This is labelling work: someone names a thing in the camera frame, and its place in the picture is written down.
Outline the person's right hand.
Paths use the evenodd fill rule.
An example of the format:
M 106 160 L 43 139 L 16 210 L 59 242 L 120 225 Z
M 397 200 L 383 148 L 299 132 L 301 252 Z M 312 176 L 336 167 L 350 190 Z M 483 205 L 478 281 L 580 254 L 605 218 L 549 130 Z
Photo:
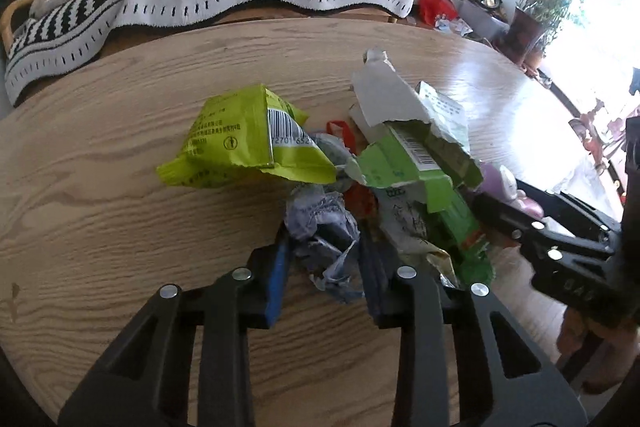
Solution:
M 615 327 L 608 327 L 579 311 L 566 308 L 556 338 L 560 355 L 569 357 L 577 353 L 584 347 L 589 334 L 597 336 L 602 343 L 591 357 L 582 392 L 602 395 L 624 380 L 638 358 L 639 325 L 633 319 L 625 319 Z

